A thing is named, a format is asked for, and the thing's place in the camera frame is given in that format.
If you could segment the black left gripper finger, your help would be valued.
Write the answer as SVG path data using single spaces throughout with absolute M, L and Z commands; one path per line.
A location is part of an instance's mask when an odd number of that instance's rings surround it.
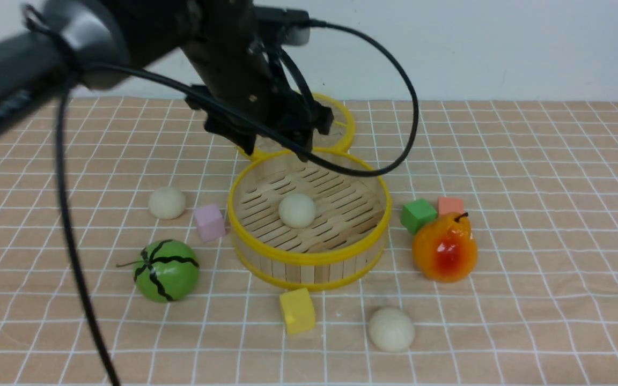
M 309 162 L 312 153 L 312 137 L 294 137 L 292 142 L 292 149 L 299 161 Z
M 238 133 L 237 147 L 246 157 L 252 157 L 255 151 L 256 134 Z

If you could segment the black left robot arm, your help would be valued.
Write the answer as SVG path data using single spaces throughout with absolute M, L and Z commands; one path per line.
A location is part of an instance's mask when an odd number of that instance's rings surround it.
M 213 98 L 243 118 L 217 112 L 191 96 L 208 117 L 204 130 L 251 155 L 265 125 L 303 149 L 328 135 L 333 110 L 312 96 L 282 48 L 309 40 L 304 10 L 251 1 L 47 1 L 24 8 L 27 30 L 0 41 L 0 135 L 61 95 L 72 73 L 89 90 L 107 91 L 127 76 L 86 73 L 84 66 L 143 69 L 181 49 L 203 81 L 189 90 Z

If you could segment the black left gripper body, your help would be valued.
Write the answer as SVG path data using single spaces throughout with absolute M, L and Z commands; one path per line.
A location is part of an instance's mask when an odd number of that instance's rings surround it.
M 333 111 L 314 100 L 284 46 L 266 47 L 251 1 L 201 1 L 199 34 L 182 49 L 200 91 L 290 138 L 328 135 Z

